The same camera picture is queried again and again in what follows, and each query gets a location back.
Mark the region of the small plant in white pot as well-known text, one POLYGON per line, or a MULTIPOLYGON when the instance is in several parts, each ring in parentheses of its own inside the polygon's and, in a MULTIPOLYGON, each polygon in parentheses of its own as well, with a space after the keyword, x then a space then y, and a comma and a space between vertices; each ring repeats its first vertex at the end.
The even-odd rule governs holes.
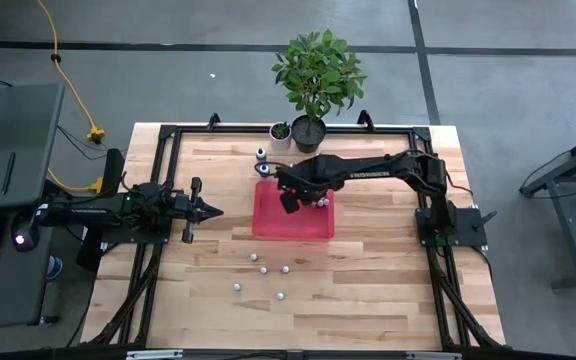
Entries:
POLYGON ((288 150, 291 147, 291 126, 287 122, 278 122, 269 129, 270 144, 275 150, 288 150))

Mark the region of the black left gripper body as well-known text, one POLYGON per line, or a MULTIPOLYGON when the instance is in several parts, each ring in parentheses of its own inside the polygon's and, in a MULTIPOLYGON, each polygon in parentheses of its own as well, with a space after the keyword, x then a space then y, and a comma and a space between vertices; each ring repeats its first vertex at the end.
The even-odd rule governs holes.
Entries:
POLYGON ((186 244, 193 243, 193 226, 199 223, 198 200, 201 189, 201 179, 193 177, 190 185, 190 194, 185 194, 182 190, 176 192, 173 214, 174 218, 186 220, 186 225, 182 232, 182 241, 186 244))

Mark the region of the silver aluminium bracket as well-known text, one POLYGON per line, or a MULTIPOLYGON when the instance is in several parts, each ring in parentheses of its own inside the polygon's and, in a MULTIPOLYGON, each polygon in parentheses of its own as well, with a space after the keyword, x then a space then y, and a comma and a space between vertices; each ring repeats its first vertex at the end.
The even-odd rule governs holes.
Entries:
POLYGON ((184 357, 181 349, 129 351, 125 360, 178 360, 184 357))
POLYGON ((405 359, 406 360, 463 360, 462 355, 459 353, 424 352, 424 351, 407 352, 405 355, 405 359))

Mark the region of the black aluminium rig frame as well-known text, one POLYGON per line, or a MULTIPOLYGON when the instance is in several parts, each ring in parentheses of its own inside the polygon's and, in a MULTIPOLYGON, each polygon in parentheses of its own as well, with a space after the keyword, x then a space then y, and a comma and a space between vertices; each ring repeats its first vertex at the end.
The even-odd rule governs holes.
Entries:
MULTIPOLYGON (((327 135, 322 153, 341 157, 395 154, 420 135, 412 125, 327 135)), ((224 215, 181 242, 174 223, 163 247, 146 335, 151 348, 436 350, 441 348, 427 255, 417 240, 418 197, 402 181, 349 181, 335 194, 335 234, 326 242, 259 240, 252 234, 254 153, 282 163, 308 157, 270 147, 261 125, 182 130, 175 185, 203 181, 202 196, 224 215), (258 260, 252 262, 250 255, 258 260), (281 268, 287 265, 288 274, 281 268), (266 275, 259 269, 265 266, 266 275), (242 289, 233 290, 239 283, 242 289), (283 292, 279 301, 276 294, 283 292)), ((83 325, 92 340, 127 295, 136 246, 103 257, 83 325)), ((469 248, 454 251, 462 298, 485 331, 504 343, 490 270, 469 248)))

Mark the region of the black computer mouse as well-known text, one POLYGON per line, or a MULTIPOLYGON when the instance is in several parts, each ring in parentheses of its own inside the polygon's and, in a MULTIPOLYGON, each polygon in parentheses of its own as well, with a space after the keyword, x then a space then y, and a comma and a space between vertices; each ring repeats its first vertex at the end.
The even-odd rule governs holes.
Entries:
POLYGON ((19 252, 35 249, 39 241, 36 222, 31 218, 14 218, 11 224, 11 238, 15 249, 19 252))

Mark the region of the black pen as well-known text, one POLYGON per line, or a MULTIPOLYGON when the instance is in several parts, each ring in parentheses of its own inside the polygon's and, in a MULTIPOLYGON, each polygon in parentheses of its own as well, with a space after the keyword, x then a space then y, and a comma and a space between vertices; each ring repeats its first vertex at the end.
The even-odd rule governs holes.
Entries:
POLYGON ((4 174, 4 179, 3 179, 2 188, 1 188, 1 195, 2 196, 6 195, 8 192, 15 161, 16 161, 16 152, 12 151, 9 155, 6 171, 4 174))

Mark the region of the grey side desk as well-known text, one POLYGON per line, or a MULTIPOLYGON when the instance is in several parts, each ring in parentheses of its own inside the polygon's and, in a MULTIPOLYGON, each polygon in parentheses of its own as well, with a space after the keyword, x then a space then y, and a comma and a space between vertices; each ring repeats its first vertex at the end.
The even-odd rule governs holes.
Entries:
POLYGON ((0 87, 0 328, 36 325, 41 318, 52 231, 40 229, 37 247, 19 252, 11 224, 43 195, 63 96, 58 84, 0 87), (12 151, 16 161, 2 196, 12 151))

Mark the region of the black rounded panel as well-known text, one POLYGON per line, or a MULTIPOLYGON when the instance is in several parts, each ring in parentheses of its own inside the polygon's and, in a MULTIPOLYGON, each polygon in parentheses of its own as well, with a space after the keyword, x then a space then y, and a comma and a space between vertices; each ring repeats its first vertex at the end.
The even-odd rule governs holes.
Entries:
POLYGON ((117 193, 121 184, 124 164, 125 158, 119 149, 110 148, 107 150, 100 192, 102 197, 110 197, 117 193))

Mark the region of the pink translucent plastic bin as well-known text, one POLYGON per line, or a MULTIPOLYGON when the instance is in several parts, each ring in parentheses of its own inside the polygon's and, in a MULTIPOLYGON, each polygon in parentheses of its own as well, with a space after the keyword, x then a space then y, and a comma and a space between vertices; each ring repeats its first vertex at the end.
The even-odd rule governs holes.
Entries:
POLYGON ((326 242, 335 234, 335 193, 328 192, 328 207, 304 206, 287 214, 279 196, 276 181, 259 181, 255 185, 252 234, 261 240, 326 242))

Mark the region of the blue shoe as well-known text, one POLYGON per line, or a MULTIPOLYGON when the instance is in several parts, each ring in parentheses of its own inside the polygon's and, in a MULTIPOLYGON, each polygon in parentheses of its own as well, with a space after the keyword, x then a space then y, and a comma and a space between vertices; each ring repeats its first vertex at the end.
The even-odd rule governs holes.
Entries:
POLYGON ((56 279, 63 270, 64 263, 61 258, 50 256, 47 265, 46 279, 52 281, 56 279))

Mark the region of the green tree in black pot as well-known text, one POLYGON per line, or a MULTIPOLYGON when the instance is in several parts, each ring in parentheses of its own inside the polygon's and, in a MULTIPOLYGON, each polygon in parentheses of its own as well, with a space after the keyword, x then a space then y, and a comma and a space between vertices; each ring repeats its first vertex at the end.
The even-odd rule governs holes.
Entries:
POLYGON ((324 118, 364 97, 361 60, 329 29, 297 35, 275 58, 275 83, 300 113, 290 125, 291 137, 300 152, 314 153, 327 134, 324 118))

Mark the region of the black box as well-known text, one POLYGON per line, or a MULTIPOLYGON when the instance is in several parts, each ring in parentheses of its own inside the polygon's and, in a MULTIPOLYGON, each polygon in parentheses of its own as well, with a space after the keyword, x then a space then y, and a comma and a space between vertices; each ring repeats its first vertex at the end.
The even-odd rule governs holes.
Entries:
POLYGON ((88 228, 84 241, 76 257, 76 264, 85 270, 96 273, 104 250, 101 248, 104 231, 101 228, 88 228))

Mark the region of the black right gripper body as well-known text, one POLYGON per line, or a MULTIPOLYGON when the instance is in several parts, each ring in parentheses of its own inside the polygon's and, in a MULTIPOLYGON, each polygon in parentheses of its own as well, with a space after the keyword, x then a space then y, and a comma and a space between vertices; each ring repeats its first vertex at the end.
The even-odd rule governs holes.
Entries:
POLYGON ((281 191, 279 199, 287 214, 297 212, 302 205, 317 207, 318 200, 329 199, 329 191, 337 191, 344 186, 343 179, 323 180, 319 182, 307 180, 301 175, 298 175, 295 168, 288 166, 277 166, 275 178, 278 181, 278 189, 281 191))

